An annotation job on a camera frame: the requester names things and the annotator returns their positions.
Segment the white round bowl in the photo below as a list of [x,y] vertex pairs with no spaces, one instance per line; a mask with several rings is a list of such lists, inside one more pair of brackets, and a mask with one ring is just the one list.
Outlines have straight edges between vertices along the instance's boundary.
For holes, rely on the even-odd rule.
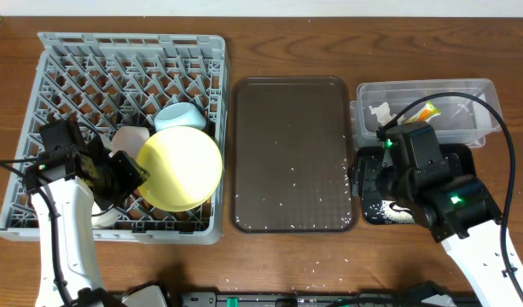
[[110,155],[124,151],[131,158],[137,159],[140,150],[149,138],[149,130],[145,127],[123,126],[113,136]]

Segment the white cup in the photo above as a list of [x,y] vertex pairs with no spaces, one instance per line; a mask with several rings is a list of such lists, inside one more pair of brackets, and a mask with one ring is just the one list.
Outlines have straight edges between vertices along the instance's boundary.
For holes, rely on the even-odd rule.
[[119,219],[119,212],[112,208],[102,210],[97,203],[94,203],[91,210],[91,223],[93,229],[112,228]]

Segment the white tissue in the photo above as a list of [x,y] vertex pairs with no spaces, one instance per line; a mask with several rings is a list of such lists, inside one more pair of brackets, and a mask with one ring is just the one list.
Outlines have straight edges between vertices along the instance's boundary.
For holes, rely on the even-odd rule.
[[369,106],[369,111],[376,117],[379,125],[387,125],[391,120],[396,118],[395,113],[391,113],[390,106],[387,101],[381,103],[378,107]]

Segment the yellow round plate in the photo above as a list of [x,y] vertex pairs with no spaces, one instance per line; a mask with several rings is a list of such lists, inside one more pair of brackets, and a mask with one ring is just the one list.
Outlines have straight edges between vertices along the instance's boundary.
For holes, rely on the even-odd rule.
[[137,163],[149,177],[141,196],[163,211],[187,211],[208,200],[223,174],[223,158],[206,133],[187,126],[161,130],[142,146]]

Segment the green orange snack wrapper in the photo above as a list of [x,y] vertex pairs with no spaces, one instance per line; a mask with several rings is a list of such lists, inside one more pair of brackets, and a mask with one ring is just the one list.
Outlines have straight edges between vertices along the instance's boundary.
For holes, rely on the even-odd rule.
[[406,124],[421,121],[428,123],[432,118],[438,117],[441,113],[442,112],[431,101],[427,101],[419,111],[407,118],[404,122]]

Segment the light blue bowl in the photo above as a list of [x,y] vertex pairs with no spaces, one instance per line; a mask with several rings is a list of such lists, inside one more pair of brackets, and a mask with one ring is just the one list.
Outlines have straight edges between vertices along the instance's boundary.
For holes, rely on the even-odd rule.
[[154,127],[156,131],[175,126],[188,126],[203,130],[206,126],[206,119],[197,106],[190,102],[171,104],[155,115]]

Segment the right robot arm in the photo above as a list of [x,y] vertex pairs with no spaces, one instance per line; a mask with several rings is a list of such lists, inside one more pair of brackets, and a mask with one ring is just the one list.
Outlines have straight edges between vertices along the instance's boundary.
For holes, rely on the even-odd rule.
[[439,144],[425,122],[394,126],[383,140],[357,152],[348,171],[352,194],[405,209],[443,246],[482,305],[523,306],[523,265],[469,148]]

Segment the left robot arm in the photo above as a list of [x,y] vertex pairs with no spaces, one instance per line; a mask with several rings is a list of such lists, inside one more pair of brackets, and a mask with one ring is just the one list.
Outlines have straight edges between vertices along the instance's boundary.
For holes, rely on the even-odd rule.
[[97,262],[92,208],[122,204],[148,179],[126,152],[110,153],[100,137],[86,142],[78,123],[43,125],[44,146],[23,183],[38,218],[41,281],[38,306],[120,306]]

